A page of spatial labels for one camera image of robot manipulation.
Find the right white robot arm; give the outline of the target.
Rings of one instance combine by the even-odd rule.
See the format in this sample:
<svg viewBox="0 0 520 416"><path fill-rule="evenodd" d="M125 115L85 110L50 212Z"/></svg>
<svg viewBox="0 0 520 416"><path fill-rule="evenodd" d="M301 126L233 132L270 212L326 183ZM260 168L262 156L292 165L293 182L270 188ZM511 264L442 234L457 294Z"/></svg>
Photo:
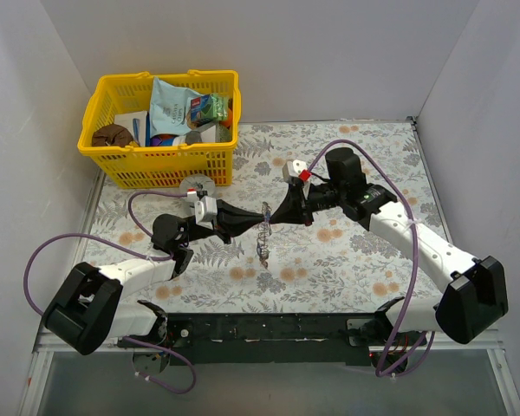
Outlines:
<svg viewBox="0 0 520 416"><path fill-rule="evenodd" d="M313 223L314 213L340 207L345 216L386 240L412 260L438 288L435 298L399 296L379 307L364 331L374 331L385 344L406 332L442 332L467 344L506 315L509 309L503 265L492 256L478 259L408 216L406 207L386 187L367 181L361 160L350 148L325 155L328 180L313 185L305 162L283 166L289 188L270 216L272 224Z"/></svg>

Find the silver disc keyring organiser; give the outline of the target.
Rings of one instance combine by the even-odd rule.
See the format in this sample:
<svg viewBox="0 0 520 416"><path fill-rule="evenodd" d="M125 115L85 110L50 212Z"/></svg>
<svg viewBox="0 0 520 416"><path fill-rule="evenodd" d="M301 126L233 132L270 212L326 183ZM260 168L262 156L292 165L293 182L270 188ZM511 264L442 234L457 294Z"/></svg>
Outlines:
<svg viewBox="0 0 520 416"><path fill-rule="evenodd" d="M271 236L271 208L270 205L266 202L262 202L262 215L263 221L258 225L257 232L257 257L259 263L265 268L269 268L268 260L270 257L270 249L269 249L269 237Z"/></svg>

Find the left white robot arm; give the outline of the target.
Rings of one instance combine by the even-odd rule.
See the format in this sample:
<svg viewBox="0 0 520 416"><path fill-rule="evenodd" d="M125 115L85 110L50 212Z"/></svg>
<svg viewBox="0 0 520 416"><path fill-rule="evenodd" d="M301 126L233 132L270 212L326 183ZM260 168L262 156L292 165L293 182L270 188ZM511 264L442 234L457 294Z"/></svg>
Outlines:
<svg viewBox="0 0 520 416"><path fill-rule="evenodd" d="M99 267L78 263L43 312L43 326L82 355L93 353L108 338L127 335L156 347L167 335L160 309L146 303L122 306L120 301L180 276L192 260L190 242L219 237L228 244L264 219L261 213L212 197L195 202L190 217L161 214L153 222L151 242L167 254L166 260L132 258Z"/></svg>

